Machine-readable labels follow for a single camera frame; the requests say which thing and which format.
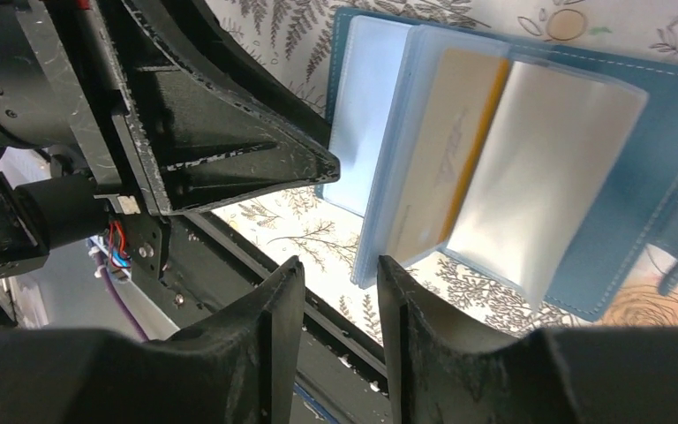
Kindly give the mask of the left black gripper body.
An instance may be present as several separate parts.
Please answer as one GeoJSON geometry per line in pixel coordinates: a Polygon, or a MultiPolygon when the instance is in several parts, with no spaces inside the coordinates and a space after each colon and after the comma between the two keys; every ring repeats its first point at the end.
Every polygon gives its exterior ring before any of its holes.
{"type": "Polygon", "coordinates": [[[120,98],[82,34],[86,1],[0,1],[0,278],[107,235],[160,277],[170,226],[143,203],[120,98]]]}

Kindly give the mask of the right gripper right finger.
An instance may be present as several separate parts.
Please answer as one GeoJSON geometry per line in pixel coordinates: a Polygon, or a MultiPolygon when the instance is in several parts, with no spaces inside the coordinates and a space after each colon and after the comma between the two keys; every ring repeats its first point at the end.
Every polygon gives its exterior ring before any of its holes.
{"type": "Polygon", "coordinates": [[[678,423],[678,327],[493,329],[377,262],[396,423],[678,423]]]}

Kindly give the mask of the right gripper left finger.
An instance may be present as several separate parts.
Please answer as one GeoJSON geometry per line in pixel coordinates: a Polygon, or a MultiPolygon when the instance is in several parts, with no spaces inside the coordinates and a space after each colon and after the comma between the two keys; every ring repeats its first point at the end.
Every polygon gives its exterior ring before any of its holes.
{"type": "Polygon", "coordinates": [[[0,423],[286,423],[305,270],[163,341],[105,329],[0,329],[0,423]]]}

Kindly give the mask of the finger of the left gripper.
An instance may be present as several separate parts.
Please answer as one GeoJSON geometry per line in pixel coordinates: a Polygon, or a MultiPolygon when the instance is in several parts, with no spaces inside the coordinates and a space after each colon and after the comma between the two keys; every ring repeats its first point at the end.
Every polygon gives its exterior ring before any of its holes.
{"type": "Polygon", "coordinates": [[[115,65],[113,80],[117,137],[154,215],[207,212],[340,176],[328,123],[258,64],[228,74],[141,61],[115,65]]]}
{"type": "Polygon", "coordinates": [[[328,151],[328,122],[251,57],[206,2],[123,5],[157,49],[210,93],[296,143],[328,151]]]}

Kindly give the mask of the blue card holder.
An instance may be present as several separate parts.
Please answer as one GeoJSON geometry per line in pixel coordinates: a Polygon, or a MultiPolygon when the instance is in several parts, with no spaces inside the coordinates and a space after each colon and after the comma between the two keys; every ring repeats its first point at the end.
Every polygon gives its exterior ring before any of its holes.
{"type": "Polygon", "coordinates": [[[335,15],[330,148],[343,179],[323,196],[360,214],[351,271],[373,286],[437,63],[500,52],[508,76],[441,251],[586,321],[603,316],[648,246],[678,286],[678,64],[531,42],[343,7],[335,15]]]}

